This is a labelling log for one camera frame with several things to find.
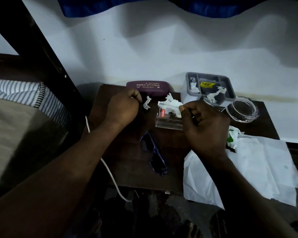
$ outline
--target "white cable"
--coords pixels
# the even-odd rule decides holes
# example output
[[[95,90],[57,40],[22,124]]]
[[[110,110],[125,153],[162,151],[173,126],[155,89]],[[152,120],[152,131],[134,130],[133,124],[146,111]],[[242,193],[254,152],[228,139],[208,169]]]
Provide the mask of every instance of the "white cable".
[[[91,130],[90,130],[89,125],[88,125],[88,119],[87,119],[87,116],[85,116],[85,120],[86,120],[86,125],[87,125],[87,129],[88,129],[88,133],[90,133]],[[132,196],[131,200],[127,200],[125,197],[123,197],[123,195],[121,194],[121,192],[120,192],[120,190],[119,190],[119,188],[118,188],[118,185],[116,184],[116,181],[115,181],[114,177],[112,176],[112,174],[111,174],[111,172],[110,172],[110,170],[109,170],[107,164],[105,163],[105,161],[103,160],[103,158],[100,158],[100,160],[103,162],[104,166],[106,167],[106,169],[107,169],[107,171],[108,171],[108,173],[109,173],[109,175],[110,175],[112,181],[114,182],[114,185],[115,185],[115,187],[116,187],[116,189],[117,189],[117,192],[118,192],[118,194],[120,195],[120,197],[121,197],[124,201],[126,201],[126,202],[132,202],[133,196]]]

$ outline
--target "blue curtain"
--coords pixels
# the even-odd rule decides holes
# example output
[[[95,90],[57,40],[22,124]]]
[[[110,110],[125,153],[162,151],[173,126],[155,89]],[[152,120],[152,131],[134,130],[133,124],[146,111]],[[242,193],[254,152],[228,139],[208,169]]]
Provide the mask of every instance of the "blue curtain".
[[[141,0],[58,0],[66,17],[86,17],[114,6]],[[265,0],[169,0],[185,11],[213,18],[228,18]]]

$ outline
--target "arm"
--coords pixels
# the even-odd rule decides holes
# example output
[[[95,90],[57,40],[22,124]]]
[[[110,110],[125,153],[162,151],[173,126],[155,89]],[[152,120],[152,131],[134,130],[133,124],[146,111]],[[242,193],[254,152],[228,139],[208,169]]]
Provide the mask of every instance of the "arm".
[[[221,196],[233,237],[298,238],[290,225],[272,208],[226,156],[230,119],[204,101],[179,107],[185,135],[199,156]],[[198,121],[194,125],[192,116]]]
[[[133,89],[113,96],[98,128],[2,196],[0,237],[61,236],[101,156],[137,115],[138,101]]]

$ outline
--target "purple sunglasses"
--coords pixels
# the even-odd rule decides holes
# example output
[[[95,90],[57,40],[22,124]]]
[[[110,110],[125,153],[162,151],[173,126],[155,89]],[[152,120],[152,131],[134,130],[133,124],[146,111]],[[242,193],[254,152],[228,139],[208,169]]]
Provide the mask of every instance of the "purple sunglasses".
[[[161,176],[165,175],[168,172],[167,166],[148,131],[141,137],[140,141],[144,151],[153,152],[153,156],[149,161],[153,171]]]

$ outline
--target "beige bedsheet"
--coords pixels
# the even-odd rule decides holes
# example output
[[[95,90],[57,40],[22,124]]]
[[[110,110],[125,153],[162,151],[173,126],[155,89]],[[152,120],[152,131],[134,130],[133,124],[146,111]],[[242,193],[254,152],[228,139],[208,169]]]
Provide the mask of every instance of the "beige bedsheet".
[[[0,196],[52,160],[66,135],[37,108],[0,99]]]

